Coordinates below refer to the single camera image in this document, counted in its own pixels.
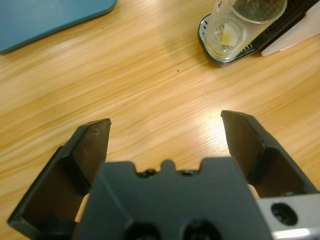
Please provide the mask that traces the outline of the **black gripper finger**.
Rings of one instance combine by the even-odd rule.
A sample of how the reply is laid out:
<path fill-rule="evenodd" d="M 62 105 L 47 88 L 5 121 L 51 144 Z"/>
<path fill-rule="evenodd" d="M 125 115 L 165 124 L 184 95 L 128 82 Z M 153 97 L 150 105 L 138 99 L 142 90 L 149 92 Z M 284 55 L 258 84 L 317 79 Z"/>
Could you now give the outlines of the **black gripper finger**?
<path fill-rule="evenodd" d="M 111 120 L 80 125 L 52 155 L 7 220 L 27 238 L 71 238 L 84 197 L 105 162 Z"/>
<path fill-rule="evenodd" d="M 229 153 L 260 198 L 319 191 L 281 144 L 249 114 L 222 110 Z"/>

